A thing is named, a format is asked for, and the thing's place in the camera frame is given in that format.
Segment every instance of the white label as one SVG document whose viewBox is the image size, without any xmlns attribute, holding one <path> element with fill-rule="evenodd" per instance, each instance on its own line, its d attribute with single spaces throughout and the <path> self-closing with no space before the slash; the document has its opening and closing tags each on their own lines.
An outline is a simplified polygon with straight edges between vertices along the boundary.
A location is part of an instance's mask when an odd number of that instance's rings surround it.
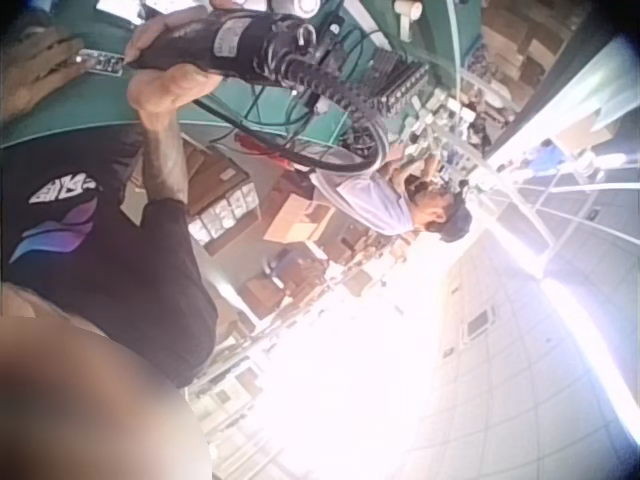
<svg viewBox="0 0 640 480">
<path fill-rule="evenodd" d="M 236 174 L 236 171 L 233 168 L 227 168 L 224 172 L 222 172 L 220 174 L 220 179 L 223 182 L 226 182 L 227 180 L 229 180 L 231 177 L 233 177 Z"/>
<path fill-rule="evenodd" d="M 213 53 L 218 57 L 235 57 L 238 53 L 240 35 L 250 23 L 250 18 L 238 18 L 225 23 L 213 42 Z"/>
</svg>

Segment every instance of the person in black t-shirt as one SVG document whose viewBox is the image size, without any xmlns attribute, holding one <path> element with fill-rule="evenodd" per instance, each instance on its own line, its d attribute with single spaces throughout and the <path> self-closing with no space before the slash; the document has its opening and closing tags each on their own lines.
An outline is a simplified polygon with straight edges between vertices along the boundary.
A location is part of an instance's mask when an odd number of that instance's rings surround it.
<svg viewBox="0 0 640 480">
<path fill-rule="evenodd" d="M 204 15 L 196 7 L 145 23 L 127 61 L 165 28 Z M 49 28 L 5 50 L 3 125 L 82 74 L 86 65 L 71 60 L 81 47 Z M 65 317 L 137 353 L 175 386 L 191 383 L 213 352 L 217 312 L 187 229 L 176 111 L 219 82 L 186 64 L 139 71 L 127 95 L 140 126 L 87 128 L 2 150 L 5 314 L 19 304 L 20 314 Z M 149 203 L 138 226 L 120 205 L 140 147 Z"/>
</svg>

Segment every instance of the hand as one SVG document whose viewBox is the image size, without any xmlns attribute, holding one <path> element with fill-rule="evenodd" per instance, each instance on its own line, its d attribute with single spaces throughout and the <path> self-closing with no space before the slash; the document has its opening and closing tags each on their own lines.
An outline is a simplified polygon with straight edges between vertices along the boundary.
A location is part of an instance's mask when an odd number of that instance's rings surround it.
<svg viewBox="0 0 640 480">
<path fill-rule="evenodd" d="M 2 123 L 24 115 L 44 97 L 86 72 L 76 62 L 83 43 L 51 27 L 2 51 Z"/>
<path fill-rule="evenodd" d="M 163 31 L 207 15 L 202 6 L 188 8 L 151 19 L 138 27 L 125 49 L 125 62 L 138 58 Z M 190 64 L 176 65 L 166 72 L 140 70 L 129 83 L 127 97 L 138 110 L 142 123 L 152 130 L 171 121 L 178 108 L 215 89 L 222 77 L 203 72 Z"/>
</svg>

